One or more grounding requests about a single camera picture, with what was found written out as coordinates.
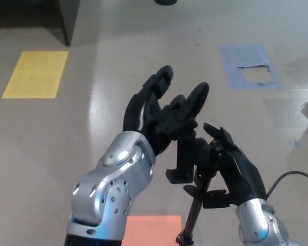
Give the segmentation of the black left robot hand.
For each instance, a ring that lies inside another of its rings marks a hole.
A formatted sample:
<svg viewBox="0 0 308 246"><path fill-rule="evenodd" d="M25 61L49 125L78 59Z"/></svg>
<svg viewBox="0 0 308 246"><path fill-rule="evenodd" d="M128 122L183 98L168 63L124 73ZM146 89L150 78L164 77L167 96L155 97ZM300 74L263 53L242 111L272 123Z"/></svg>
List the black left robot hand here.
<svg viewBox="0 0 308 246"><path fill-rule="evenodd" d="M158 100L167 92L174 72L170 65L153 74L129 101L123 119L123 131L145 136L154 154L164 152L171 141L192 135L209 92L207 82L199 83L185 97L176 96L170 104L160 107Z"/></svg>

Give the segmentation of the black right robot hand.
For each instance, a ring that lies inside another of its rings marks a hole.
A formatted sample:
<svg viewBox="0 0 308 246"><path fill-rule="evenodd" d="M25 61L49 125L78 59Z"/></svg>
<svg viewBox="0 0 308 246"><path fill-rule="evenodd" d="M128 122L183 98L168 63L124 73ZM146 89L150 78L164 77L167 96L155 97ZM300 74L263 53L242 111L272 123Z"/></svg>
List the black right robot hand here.
<svg viewBox="0 0 308 246"><path fill-rule="evenodd" d="M204 123L203 129L213 138L199 148L195 171L195 185L185 185L184 191L202 202L205 209L239 206L251 199L266 199L266 190L256 166L234 143L224 128ZM228 190L211 190L206 187L219 172Z"/></svg>

